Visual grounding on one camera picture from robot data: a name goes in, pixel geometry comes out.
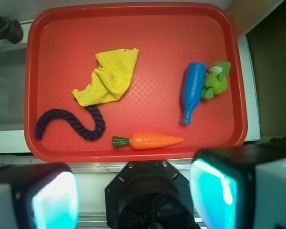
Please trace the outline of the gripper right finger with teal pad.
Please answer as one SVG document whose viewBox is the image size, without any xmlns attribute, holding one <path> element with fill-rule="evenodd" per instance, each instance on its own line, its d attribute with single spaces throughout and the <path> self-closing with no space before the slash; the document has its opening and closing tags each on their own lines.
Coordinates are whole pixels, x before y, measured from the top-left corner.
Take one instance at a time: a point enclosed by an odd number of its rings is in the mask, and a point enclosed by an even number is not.
<svg viewBox="0 0 286 229">
<path fill-rule="evenodd" d="M 201 149 L 189 182 L 209 229 L 286 229 L 286 146 Z"/>
</svg>

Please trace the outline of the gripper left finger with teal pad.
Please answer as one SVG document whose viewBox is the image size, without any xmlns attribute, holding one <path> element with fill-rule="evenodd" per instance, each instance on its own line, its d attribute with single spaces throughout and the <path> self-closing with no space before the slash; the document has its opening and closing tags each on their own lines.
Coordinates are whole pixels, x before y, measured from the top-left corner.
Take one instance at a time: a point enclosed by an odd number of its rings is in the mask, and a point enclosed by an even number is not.
<svg viewBox="0 0 286 229">
<path fill-rule="evenodd" d="M 80 191 L 65 163 L 0 166 L 0 229 L 74 229 Z"/>
</svg>

